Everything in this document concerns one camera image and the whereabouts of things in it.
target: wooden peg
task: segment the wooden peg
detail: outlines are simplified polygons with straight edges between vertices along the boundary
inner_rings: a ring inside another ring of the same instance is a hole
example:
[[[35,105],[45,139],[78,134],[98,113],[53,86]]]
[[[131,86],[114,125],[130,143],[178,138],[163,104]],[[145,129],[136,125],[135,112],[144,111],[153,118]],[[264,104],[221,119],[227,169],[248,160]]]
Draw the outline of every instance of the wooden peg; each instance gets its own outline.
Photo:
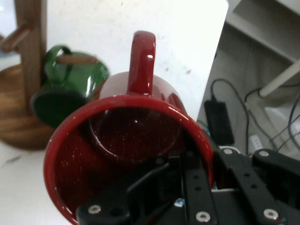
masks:
[[[56,58],[58,63],[63,64],[97,64],[98,59],[94,56],[60,55]]]
[[[32,27],[27,23],[23,23],[14,32],[1,41],[1,49],[6,53],[15,50],[20,42],[23,41],[31,31]]]

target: white table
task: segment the white table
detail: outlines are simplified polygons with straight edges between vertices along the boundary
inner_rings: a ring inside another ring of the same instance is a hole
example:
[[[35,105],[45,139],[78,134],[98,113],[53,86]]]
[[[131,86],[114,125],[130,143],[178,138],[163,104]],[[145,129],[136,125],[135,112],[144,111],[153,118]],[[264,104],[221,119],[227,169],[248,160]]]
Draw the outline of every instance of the white table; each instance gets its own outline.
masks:
[[[0,3],[0,32],[14,29],[12,0]],[[51,0],[48,1],[49,49],[66,43],[72,50],[97,55],[112,74],[128,71],[136,30],[157,38],[154,73],[180,94],[196,120],[228,4],[225,0]],[[18,58],[0,58],[0,69]],[[28,152],[0,143],[0,221],[3,225],[68,224],[46,192],[44,151]]]

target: mug handle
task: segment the mug handle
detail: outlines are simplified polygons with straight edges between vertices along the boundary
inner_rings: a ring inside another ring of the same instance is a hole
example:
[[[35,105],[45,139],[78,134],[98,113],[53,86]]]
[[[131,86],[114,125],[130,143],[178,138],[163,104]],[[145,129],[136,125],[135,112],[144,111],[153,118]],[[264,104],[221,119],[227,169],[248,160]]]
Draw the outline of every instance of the mug handle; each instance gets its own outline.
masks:
[[[137,31],[134,34],[127,93],[152,95],[155,47],[155,35],[153,33]]]
[[[46,54],[44,71],[48,79],[54,83],[64,82],[64,80],[66,79],[65,77],[68,76],[68,71],[69,71],[69,68],[67,68],[67,72],[65,76],[61,77],[61,75],[58,73],[56,69],[56,64],[57,64],[56,58],[60,50],[62,50],[64,54],[72,54],[71,50],[64,45],[56,45],[52,47]]]

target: red mug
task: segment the red mug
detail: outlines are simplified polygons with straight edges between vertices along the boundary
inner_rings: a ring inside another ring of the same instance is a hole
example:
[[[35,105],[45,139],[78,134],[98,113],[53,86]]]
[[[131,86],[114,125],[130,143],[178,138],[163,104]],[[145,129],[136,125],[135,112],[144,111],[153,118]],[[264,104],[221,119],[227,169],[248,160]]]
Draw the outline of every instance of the red mug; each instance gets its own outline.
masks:
[[[155,36],[134,34],[129,72],[109,77],[92,101],[68,116],[46,148],[44,178],[61,214],[77,224],[77,207],[110,182],[155,156],[199,150],[210,184],[213,153],[174,88],[153,75]]]

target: wooden mug tree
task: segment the wooden mug tree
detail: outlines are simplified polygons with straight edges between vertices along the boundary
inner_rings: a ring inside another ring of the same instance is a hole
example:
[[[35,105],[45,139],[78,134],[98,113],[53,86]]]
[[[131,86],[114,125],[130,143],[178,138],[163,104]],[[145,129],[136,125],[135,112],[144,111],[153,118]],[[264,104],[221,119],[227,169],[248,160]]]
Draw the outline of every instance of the wooden mug tree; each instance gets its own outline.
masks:
[[[21,65],[0,72],[0,139],[16,147],[45,147],[53,129],[38,121],[30,111],[30,98],[45,79],[47,0],[15,0],[17,28],[0,39],[4,52],[16,51]],[[62,55],[58,63],[97,63],[95,57]]]

